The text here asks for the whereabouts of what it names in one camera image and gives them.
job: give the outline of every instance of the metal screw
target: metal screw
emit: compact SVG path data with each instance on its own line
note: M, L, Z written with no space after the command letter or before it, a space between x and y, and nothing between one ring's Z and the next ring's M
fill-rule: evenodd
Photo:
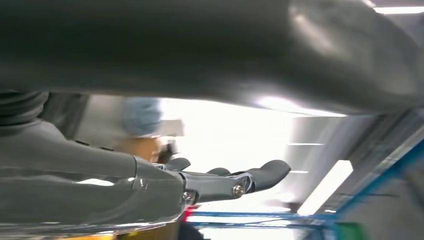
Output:
M243 194L245 194L245 187L239 184L235 185L232 187L232 194L234 197L240 198Z
M182 198L183 198L184 200L191 200L191 199L193 199L193 197L194 197L194 194L193 194L192 192L185 191L185 192L182 194Z

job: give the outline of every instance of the fluorescent light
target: fluorescent light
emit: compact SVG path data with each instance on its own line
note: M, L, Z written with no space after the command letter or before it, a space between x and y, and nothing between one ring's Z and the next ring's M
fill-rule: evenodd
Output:
M283 111L283 112L289 112L289 113L296 113L296 114L305 114L310 116L316 116L316 117L346 117L344 114L340 113L334 113L329 111L322 111L322 110L316 110L316 109L310 109L310 108L303 108L294 102L291 102L289 100L280 98L280 97L262 97L257 102L259 105L272 109L277 111Z
M291 170L290 173L291 174L307 174L309 172L308 171L302 171L302 170Z
M391 6L391 7L374 7L379 14L421 14L424 13L424 6Z
M324 144L321 143L300 143L300 142L290 142L287 144L288 146L322 146Z
M97 186L113 186L115 185L113 182L100 180L96 178L90 178L84 181L78 181L78 184L88 184L88 185L97 185Z
M300 215L316 213L353 171L351 161L338 160L297 212Z

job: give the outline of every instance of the ceiling light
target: ceiling light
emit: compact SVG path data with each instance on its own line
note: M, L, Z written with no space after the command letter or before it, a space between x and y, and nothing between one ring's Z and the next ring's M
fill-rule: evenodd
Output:
M309 172L308 171L302 171L302 170L291 170L290 173L291 174L307 174Z
M391 6L391 7L374 7L379 14L421 14L424 13L424 6Z
M299 142L290 142L287 144L288 146L322 146L324 144L321 143L299 143Z
M276 111L305 114L316 117L346 117L346 115L340 113L303 108L294 102L279 97L263 97L257 103L265 108Z
M325 201L349 177L353 170L351 161L338 160L297 212L300 215L312 215L316 213Z

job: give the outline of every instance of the person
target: person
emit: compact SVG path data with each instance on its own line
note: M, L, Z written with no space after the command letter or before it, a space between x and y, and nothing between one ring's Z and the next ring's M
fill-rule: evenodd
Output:
M122 125L128 132L128 138L124 140L120 150L156 163L161 150L161 117L160 98L127 98L123 104Z

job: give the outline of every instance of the blue pipe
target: blue pipe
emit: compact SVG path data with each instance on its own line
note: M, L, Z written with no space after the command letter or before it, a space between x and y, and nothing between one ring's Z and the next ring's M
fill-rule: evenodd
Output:
M299 215L291 213L271 213L271 212L215 212L215 211L194 211L192 216L202 217L252 217L252 218L278 218L281 220L334 220L334 214L316 214L316 215Z
M366 187L364 187L360 192L348 200L344 205L342 205L337 210L337 215L345 214L349 209L353 208L360 203L361 199L366 197L369 193L376 191L384 183L390 179L398 176L402 171L404 171L408 166L413 165L417 160L422 160L424 158L424 140L415 145L409 152L407 152L403 157L401 157L395 164L385 170L381 175L371 181Z
M190 224L197 228L208 229L321 229L320 225L311 224L289 224L289 225L266 225L250 223L225 223L225 222L190 222Z

